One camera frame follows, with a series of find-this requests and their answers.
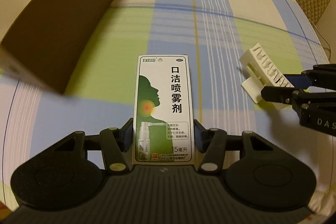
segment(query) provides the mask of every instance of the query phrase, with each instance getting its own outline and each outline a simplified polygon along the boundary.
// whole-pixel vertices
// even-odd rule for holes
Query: wire
[[[313,22],[311,22],[310,20],[309,20],[309,22],[314,26],[314,28],[317,30],[317,32],[319,33],[319,35],[323,38],[323,40],[328,44],[328,46],[329,46],[329,58],[328,58],[328,61],[330,62],[330,58],[331,58],[331,47],[330,47],[330,44],[328,43],[328,41],[320,34],[320,31],[319,31],[319,29],[317,29],[317,27],[315,26],[315,24],[313,23]]]

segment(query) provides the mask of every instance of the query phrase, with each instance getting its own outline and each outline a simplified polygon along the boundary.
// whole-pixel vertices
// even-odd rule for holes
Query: spray bottle illustration
[[[150,155],[150,126],[165,126],[165,122],[141,122],[139,133],[139,160],[148,161]]]

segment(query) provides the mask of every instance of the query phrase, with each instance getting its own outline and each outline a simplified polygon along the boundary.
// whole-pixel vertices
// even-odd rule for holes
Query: table
[[[132,117],[140,54],[187,54],[194,118],[229,134],[255,131],[309,165],[318,189],[329,189],[335,182],[332,137],[300,127],[289,107],[254,105],[241,88],[245,76],[239,57],[257,42],[282,73],[328,62],[295,0],[114,0],[66,95],[0,78],[0,200],[11,209],[17,206],[11,174],[30,157],[75,130],[97,134]],[[89,159],[103,167],[100,152],[89,153]]]

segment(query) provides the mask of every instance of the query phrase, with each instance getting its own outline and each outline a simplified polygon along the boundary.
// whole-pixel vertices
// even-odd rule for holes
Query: colorful illustrated box
[[[133,121],[134,164],[193,164],[188,56],[139,56]]]

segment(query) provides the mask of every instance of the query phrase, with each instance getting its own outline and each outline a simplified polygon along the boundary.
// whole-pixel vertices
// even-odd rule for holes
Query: yellow line
[[[194,16],[194,29],[195,29],[197,74],[198,74],[199,122],[202,123],[202,77],[201,77],[200,49],[198,44],[196,1],[195,0],[192,1],[193,1],[193,16]]]

